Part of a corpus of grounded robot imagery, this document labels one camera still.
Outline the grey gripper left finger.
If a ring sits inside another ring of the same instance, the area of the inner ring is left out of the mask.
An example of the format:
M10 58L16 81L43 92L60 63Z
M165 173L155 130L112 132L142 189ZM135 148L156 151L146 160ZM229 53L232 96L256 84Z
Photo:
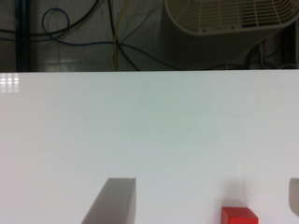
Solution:
M135 224L136 180L109 178L81 224Z

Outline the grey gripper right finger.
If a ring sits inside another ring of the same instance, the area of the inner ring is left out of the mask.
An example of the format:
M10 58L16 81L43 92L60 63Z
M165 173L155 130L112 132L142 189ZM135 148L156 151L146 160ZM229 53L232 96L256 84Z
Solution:
M289 182L289 206L299 217L299 178L292 177Z

